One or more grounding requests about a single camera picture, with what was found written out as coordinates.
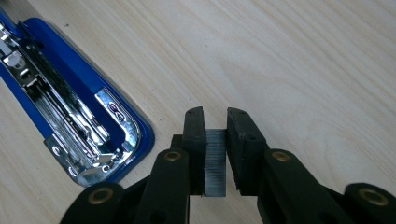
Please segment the wood grain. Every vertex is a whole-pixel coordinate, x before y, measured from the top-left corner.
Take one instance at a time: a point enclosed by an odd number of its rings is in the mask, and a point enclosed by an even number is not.
[[[156,144],[122,181],[149,174],[202,105],[207,128],[246,110],[270,147],[339,192],[396,195],[396,2],[4,0],[56,26],[150,120]],[[55,223],[82,188],[68,179],[0,81],[0,223]],[[191,199],[191,223],[260,223],[254,198]]]

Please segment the chrome stapler mechanism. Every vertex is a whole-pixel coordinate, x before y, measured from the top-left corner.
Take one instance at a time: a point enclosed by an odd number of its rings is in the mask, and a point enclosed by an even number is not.
[[[150,152],[149,124],[44,21],[14,24],[2,12],[0,58],[1,77],[77,184],[117,181]]]

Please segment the clamp jaw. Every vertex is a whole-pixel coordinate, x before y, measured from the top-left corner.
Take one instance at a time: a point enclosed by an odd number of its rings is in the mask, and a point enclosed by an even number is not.
[[[270,149],[242,110],[229,108],[226,130],[206,130],[204,111],[186,113],[150,176],[128,189],[100,183],[85,189],[62,223],[189,223],[190,195],[225,196],[225,155],[242,196],[257,196],[264,223],[396,223],[396,198],[359,183],[344,194],[327,189],[292,153]]]

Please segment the stapler magazine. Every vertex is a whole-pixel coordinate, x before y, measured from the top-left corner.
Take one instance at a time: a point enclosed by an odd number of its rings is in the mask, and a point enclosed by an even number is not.
[[[120,180],[151,151],[149,123],[46,22],[0,13],[0,75],[46,148],[83,187]]]

